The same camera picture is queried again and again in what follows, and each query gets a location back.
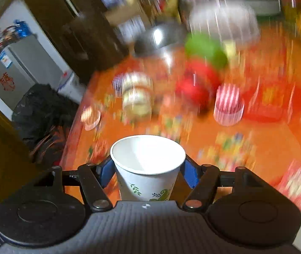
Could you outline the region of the white paper cup leaf print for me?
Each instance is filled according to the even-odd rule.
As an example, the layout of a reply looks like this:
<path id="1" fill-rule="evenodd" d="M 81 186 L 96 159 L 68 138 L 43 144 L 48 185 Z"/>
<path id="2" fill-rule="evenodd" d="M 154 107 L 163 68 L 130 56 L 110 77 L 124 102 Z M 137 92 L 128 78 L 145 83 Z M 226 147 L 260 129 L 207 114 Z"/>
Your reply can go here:
<path id="1" fill-rule="evenodd" d="M 186 153 L 177 142 L 155 135 L 116 141 L 110 156 L 123 201 L 167 201 Z"/>

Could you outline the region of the red dotted cupcake liner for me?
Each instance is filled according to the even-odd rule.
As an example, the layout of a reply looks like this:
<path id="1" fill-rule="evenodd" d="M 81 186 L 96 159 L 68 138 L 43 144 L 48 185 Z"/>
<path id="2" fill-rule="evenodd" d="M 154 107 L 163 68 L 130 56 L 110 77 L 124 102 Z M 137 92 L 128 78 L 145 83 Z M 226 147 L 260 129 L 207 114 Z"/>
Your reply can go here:
<path id="1" fill-rule="evenodd" d="M 222 126 L 233 126 L 240 122 L 244 113 L 245 103 L 240 88 L 235 84 L 225 83 L 216 92 L 213 117 Z"/>

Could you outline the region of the black bag on chair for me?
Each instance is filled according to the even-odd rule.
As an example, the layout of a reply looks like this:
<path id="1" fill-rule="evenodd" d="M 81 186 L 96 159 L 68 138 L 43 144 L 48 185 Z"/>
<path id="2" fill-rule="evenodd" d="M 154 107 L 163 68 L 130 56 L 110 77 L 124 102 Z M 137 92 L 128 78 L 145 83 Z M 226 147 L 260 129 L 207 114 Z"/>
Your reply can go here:
<path id="1" fill-rule="evenodd" d="M 18 102 L 12 123 L 33 163 L 41 167 L 60 164 L 78 106 L 48 84 L 35 84 Z"/>

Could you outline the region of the white box on floor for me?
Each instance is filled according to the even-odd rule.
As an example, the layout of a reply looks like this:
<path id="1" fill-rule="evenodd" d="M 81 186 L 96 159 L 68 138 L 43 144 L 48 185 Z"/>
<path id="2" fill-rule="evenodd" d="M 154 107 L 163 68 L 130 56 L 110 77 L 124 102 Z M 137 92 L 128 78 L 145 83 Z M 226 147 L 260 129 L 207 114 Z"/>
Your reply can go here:
<path id="1" fill-rule="evenodd" d="M 80 83 L 78 76 L 72 70 L 69 70 L 62 75 L 57 92 L 80 104 L 86 92 L 86 87 Z"/>

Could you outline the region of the purple dotted cupcake liner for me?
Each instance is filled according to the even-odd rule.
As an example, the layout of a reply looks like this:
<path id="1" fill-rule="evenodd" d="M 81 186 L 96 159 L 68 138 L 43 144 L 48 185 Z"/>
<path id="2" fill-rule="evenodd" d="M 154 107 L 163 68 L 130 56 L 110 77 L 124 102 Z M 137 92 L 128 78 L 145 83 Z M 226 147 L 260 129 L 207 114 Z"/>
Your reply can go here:
<path id="1" fill-rule="evenodd" d="M 115 96 L 120 98 L 122 95 L 122 80 L 124 79 L 124 74 L 115 75 L 112 80 L 112 88 L 114 90 Z"/>

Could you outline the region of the clear glass jar white bands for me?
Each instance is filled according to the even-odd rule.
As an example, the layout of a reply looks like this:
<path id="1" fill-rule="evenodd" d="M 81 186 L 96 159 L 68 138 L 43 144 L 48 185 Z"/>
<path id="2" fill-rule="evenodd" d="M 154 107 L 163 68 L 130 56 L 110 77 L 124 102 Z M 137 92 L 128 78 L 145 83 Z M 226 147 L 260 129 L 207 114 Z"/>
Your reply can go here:
<path id="1" fill-rule="evenodd" d="M 153 80 L 143 72 L 130 72 L 122 79 L 122 109 L 131 120 L 151 116 L 153 109 Z"/>

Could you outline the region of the dark brown pitcher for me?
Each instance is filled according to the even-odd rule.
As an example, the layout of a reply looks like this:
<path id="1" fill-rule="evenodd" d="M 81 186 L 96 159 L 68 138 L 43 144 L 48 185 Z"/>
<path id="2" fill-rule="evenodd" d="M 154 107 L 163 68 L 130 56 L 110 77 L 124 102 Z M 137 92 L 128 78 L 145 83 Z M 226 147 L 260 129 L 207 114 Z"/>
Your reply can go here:
<path id="1" fill-rule="evenodd" d="M 60 38 L 78 65 L 73 70 L 84 83 L 94 72 L 112 68 L 129 54 L 128 47 L 101 13 L 74 18 L 62 27 Z"/>

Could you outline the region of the grey refrigerator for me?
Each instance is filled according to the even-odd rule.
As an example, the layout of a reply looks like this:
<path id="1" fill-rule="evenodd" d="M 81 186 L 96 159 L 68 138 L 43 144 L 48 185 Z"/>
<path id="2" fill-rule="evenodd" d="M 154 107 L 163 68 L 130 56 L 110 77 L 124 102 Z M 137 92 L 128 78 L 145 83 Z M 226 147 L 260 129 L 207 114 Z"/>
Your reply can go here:
<path id="1" fill-rule="evenodd" d="M 57 89 L 62 75 L 37 37 L 27 36 L 0 52 L 0 99 L 14 109 L 34 84 Z"/>

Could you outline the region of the steel colander bowl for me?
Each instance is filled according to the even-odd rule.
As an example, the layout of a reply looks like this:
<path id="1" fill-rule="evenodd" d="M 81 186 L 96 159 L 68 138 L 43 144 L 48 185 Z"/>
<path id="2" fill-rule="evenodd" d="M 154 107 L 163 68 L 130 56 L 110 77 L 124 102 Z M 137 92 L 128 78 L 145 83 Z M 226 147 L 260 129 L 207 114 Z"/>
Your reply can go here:
<path id="1" fill-rule="evenodd" d="M 135 57 L 158 56 L 184 45 L 188 31 L 177 22 L 165 22 L 142 32 L 134 43 Z"/>

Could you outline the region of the white mesh food cover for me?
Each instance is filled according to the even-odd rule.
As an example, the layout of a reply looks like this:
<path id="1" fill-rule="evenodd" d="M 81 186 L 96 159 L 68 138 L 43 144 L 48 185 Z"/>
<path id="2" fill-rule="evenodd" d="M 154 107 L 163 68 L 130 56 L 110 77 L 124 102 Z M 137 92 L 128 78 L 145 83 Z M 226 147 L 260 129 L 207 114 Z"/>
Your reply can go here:
<path id="1" fill-rule="evenodd" d="M 255 11 L 243 0 L 208 0 L 194 5 L 188 17 L 191 32 L 220 42 L 246 44 L 260 36 Z"/>

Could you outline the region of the blue water bottle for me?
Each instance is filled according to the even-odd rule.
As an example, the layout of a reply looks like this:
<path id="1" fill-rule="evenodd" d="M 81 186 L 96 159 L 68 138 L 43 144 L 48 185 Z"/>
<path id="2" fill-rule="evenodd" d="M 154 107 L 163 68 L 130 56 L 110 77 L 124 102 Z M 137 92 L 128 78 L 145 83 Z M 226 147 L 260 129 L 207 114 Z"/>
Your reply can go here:
<path id="1" fill-rule="evenodd" d="M 28 24 L 25 21 L 15 19 L 13 23 L 14 23 L 16 34 L 19 39 L 32 35 L 32 31 L 30 30 Z"/>

